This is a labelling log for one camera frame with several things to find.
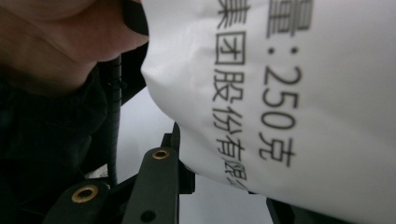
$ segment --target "white plastic bag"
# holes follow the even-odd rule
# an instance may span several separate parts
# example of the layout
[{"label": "white plastic bag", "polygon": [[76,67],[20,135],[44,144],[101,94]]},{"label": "white plastic bag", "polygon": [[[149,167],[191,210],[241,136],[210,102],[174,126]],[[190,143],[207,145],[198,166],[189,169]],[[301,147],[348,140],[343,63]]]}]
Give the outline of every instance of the white plastic bag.
[{"label": "white plastic bag", "polygon": [[396,2],[148,0],[143,66],[199,175],[396,220]]}]

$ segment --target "brass screw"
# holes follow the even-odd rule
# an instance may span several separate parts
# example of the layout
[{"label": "brass screw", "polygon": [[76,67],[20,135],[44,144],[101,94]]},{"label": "brass screw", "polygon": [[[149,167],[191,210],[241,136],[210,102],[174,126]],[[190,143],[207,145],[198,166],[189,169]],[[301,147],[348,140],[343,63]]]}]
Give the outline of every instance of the brass screw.
[{"label": "brass screw", "polygon": [[72,201],[73,203],[86,203],[92,200],[98,194],[98,192],[98,187],[95,185],[84,186],[74,192]]},{"label": "brass screw", "polygon": [[155,151],[152,154],[152,157],[155,160],[163,160],[163,159],[166,159],[169,157],[169,152],[167,150],[160,149],[160,150]]}]

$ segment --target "black sleeve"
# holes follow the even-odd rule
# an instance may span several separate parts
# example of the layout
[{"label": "black sleeve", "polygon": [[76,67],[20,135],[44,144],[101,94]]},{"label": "black sleeve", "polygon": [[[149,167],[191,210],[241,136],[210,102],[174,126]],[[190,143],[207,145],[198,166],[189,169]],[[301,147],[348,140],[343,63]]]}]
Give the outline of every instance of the black sleeve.
[{"label": "black sleeve", "polygon": [[9,202],[23,207],[73,181],[106,111],[97,68],[78,92],[64,98],[33,95],[0,82],[1,223]]}]

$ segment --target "black strap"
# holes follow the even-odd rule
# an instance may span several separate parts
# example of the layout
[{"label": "black strap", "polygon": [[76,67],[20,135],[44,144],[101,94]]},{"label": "black strap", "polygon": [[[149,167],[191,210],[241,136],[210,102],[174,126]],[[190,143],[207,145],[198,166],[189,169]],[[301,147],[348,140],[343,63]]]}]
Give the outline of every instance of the black strap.
[{"label": "black strap", "polygon": [[126,26],[141,35],[149,35],[149,27],[142,4],[132,0],[123,0],[122,10]]}]

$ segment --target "hand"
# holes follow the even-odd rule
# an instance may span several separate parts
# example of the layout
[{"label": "hand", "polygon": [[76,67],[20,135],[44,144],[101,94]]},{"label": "hand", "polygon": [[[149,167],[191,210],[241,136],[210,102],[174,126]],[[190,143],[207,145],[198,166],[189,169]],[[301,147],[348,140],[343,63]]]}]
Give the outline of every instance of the hand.
[{"label": "hand", "polygon": [[97,62],[148,37],[123,23],[119,0],[0,0],[0,77],[31,93],[62,96]]}]

